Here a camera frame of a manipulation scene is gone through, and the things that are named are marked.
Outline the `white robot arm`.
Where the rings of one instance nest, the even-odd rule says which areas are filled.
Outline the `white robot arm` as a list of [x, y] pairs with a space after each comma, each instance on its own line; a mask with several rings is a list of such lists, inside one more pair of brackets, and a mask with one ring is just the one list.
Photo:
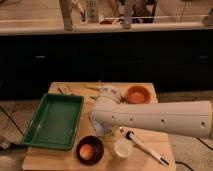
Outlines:
[[122, 104], [120, 90], [104, 85], [91, 116], [102, 124], [213, 139], [210, 101]]

